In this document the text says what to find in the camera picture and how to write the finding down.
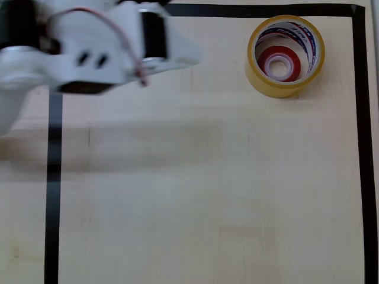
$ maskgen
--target cable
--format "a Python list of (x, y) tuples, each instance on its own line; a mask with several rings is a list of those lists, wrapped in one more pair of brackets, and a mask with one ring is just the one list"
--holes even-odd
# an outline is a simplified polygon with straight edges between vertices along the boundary
[(71, 12), (76, 12), (76, 11), (87, 12), (87, 13), (90, 13), (90, 14), (96, 16), (97, 18), (103, 20), (103, 22), (105, 22), (110, 28), (112, 28), (112, 30), (114, 30), (118, 34), (124, 48), (129, 53), (129, 56), (131, 57), (132, 61), (134, 61), (134, 65), (136, 67), (138, 77), (141, 79), (141, 84), (143, 86), (147, 86), (146, 72), (145, 72), (145, 69), (142, 65), (142, 61), (140, 59), (138, 59), (138, 57), (136, 56), (133, 48), (131, 47), (130, 40), (128, 39), (127, 35), (124, 33), (124, 31), (116, 23), (111, 21), (109, 18), (107, 18), (102, 13), (97, 12), (97, 11), (92, 10), (90, 8), (87, 8), (87, 7), (73, 7), (73, 8), (69, 8), (67, 10), (58, 12), (57, 14), (54, 14), (53, 16), (51, 16), (47, 20), (47, 26), (49, 26), (49, 24), (53, 18), (62, 16), (62, 15), (65, 15), (65, 14), (68, 14)]

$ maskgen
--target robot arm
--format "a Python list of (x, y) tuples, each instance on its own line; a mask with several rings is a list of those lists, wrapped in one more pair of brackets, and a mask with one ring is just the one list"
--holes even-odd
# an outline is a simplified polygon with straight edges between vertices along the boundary
[[(26, 92), (38, 85), (49, 85), (52, 92), (99, 95), (200, 61), (198, 47), (172, 28), (158, 3), (123, 1), (105, 10), (104, 0), (80, 7), (67, 6), (69, 1), (49, 7), (53, 15), (45, 38), (37, 29), (35, 2), (1, 2), (0, 15), (9, 17), (3, 20), (3, 41), (0, 30), (0, 135), (17, 119)], [(10, 15), (19, 12), (28, 21), (12, 22)]]

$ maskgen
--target tape label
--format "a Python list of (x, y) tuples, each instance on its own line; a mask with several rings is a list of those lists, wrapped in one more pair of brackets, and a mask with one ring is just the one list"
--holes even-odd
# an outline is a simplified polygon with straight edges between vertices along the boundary
[(277, 22), (269, 25), (258, 37), (255, 47), (269, 38), (290, 38), (296, 41), (304, 50), (308, 58), (308, 71), (309, 73), (319, 52), (317, 51), (317, 43), (309, 28), (296, 22)]

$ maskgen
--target wooden table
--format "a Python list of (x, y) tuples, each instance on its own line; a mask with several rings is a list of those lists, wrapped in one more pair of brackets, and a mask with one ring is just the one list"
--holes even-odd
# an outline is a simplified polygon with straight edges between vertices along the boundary
[[(186, 2), (168, 10), (203, 11)], [(317, 1), (191, 1), (296, 2)], [(241, 18), (243, 6), (174, 18), (202, 49), (196, 67), (144, 89), (51, 96), (50, 135), (48, 90), (36, 90), (0, 140), (0, 283), (377, 282), (371, 7), (333, 3), (365, 9), (294, 6), (326, 46), (295, 98), (249, 84), (248, 40), (269, 12)]]

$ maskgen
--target yellow tape roll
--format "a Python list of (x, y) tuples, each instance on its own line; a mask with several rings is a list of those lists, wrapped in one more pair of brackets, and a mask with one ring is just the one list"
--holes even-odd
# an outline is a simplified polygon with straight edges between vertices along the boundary
[[(281, 82), (267, 76), (259, 68), (256, 46), (263, 41), (280, 35), (297, 41), (307, 53), (307, 74), (293, 82)], [(319, 74), (325, 59), (325, 45), (319, 31), (310, 22), (292, 15), (272, 17), (260, 24), (250, 37), (246, 75), (253, 87), (266, 96), (287, 98), (295, 95)]]

